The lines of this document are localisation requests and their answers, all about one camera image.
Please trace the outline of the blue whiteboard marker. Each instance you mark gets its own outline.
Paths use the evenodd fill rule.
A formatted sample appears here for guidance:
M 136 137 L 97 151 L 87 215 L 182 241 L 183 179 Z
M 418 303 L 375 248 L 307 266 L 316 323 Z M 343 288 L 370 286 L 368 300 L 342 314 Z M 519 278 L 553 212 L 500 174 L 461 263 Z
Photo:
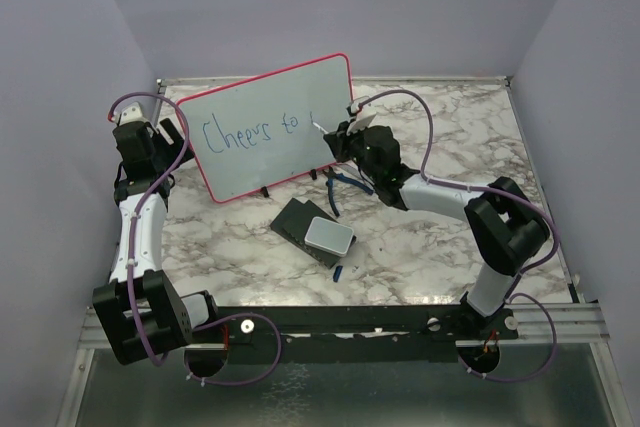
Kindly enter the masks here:
M 318 124 L 317 122 L 312 122 L 312 126 L 314 126 L 318 131 L 320 131 L 323 135 L 327 133 L 327 130 L 324 129 L 320 124 Z

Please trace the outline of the pink framed whiteboard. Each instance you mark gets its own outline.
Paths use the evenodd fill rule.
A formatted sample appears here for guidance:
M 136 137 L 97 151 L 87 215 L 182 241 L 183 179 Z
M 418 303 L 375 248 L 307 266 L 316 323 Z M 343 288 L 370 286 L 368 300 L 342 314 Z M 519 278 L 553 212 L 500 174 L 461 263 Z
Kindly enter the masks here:
M 178 101 L 205 185 L 225 203 L 333 164 L 312 122 L 335 129 L 353 100 L 343 53 Z

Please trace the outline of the blue marker cap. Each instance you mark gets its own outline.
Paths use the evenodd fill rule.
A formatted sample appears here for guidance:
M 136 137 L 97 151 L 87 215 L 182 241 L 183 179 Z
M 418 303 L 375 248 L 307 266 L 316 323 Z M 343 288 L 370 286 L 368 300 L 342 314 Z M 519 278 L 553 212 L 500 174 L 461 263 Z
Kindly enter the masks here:
M 335 267 L 335 270 L 334 270 L 334 273 L 333 273 L 333 276 L 332 276 L 332 280 L 335 283 L 337 283 L 339 281 L 342 271 L 343 271 L 343 266 L 342 265 L 337 265 Z

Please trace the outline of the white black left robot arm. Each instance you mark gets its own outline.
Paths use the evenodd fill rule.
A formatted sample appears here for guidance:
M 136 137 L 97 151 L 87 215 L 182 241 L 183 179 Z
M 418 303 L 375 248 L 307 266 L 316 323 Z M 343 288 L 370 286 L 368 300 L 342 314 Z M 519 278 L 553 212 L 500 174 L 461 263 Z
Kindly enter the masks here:
M 121 121 L 113 130 L 122 161 L 114 183 L 121 234 L 108 282 L 92 305 L 116 359 L 128 365 L 220 332 L 221 318 L 206 291 L 181 297 L 162 269 L 162 229 L 174 180 L 172 165 L 193 158 L 170 119 Z

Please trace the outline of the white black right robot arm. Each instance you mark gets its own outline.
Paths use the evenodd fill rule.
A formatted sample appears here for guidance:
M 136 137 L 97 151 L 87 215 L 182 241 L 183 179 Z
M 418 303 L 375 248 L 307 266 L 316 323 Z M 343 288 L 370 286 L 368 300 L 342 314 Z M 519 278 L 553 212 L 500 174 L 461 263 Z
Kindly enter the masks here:
M 543 212 L 515 181 L 500 177 L 488 185 L 461 184 L 429 177 L 401 160 L 400 144 L 386 126 L 351 132 L 347 121 L 323 140 L 339 163 L 351 161 L 380 201 L 403 211 L 425 211 L 460 221 L 471 229 L 483 259 L 459 314 L 461 330 L 481 338 L 496 323 L 495 313 L 516 278 L 551 236 Z

